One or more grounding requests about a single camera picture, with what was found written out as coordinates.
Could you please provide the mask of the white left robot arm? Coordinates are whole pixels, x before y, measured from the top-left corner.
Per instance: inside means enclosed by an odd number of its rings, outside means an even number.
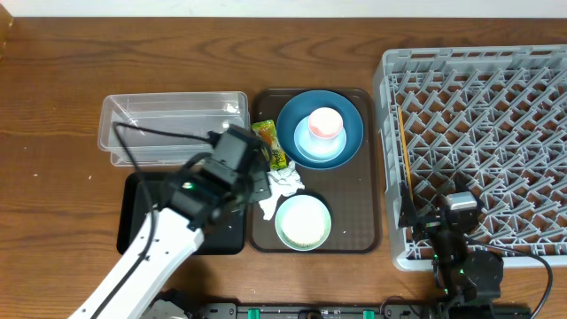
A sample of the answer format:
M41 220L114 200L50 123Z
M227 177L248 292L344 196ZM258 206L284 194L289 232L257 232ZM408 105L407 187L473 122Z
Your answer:
M236 165L205 156L163 181L135 239L74 318L139 318L169 277L233 212L271 195L263 155Z

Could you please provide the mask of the white tissue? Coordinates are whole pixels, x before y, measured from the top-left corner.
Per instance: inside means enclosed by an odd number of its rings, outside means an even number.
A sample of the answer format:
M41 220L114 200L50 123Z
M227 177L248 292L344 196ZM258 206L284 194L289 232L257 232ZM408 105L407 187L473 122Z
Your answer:
M298 190L304 190L305 185L296 169L296 163L292 160L286 168L270 170L268 172L269 189L271 196L259 202L263 211L263 219L269 221L276 213L277 202L281 197L290 197Z

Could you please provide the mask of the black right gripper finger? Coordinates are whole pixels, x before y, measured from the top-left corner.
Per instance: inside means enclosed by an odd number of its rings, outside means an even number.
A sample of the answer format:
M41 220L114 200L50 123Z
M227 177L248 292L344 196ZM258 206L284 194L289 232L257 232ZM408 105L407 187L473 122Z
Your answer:
M417 211L410 194L410 189L405 182L400 183L400 217L398 226L400 228L413 227L417 224Z
M435 187L435 198L442 198L451 194L470 191L467 184L468 181L468 177L461 172L456 172L449 178L446 177Z

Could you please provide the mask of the green bowl with rice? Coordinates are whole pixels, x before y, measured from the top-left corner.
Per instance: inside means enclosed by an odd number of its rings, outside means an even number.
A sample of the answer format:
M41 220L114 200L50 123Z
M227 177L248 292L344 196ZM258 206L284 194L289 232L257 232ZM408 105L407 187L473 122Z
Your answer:
M307 252L320 247L329 237L331 226L329 209L313 196L295 195L276 210L276 234L294 251Z

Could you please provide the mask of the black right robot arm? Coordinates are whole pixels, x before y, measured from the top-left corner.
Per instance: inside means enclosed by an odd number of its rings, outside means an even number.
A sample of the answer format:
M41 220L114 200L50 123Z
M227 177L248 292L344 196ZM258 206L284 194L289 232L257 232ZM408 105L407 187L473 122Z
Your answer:
M434 252L434 278L445 295L423 313L429 318L494 318L493 300L501 296L502 257L490 251L471 252L465 234L478 225L484 204L454 177L455 192L441 197L433 215L420 215L411 190L400 185L398 226L410 228L416 241L427 239Z

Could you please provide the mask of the yellow green snack wrapper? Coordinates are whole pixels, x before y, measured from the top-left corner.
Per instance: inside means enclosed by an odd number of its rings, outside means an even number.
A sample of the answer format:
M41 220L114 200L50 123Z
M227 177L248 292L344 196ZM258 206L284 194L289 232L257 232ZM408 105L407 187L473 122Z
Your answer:
M252 124L252 131L259 136L269 147L269 165L272 170L288 167L286 155L276 134L276 125L273 120L260 121Z

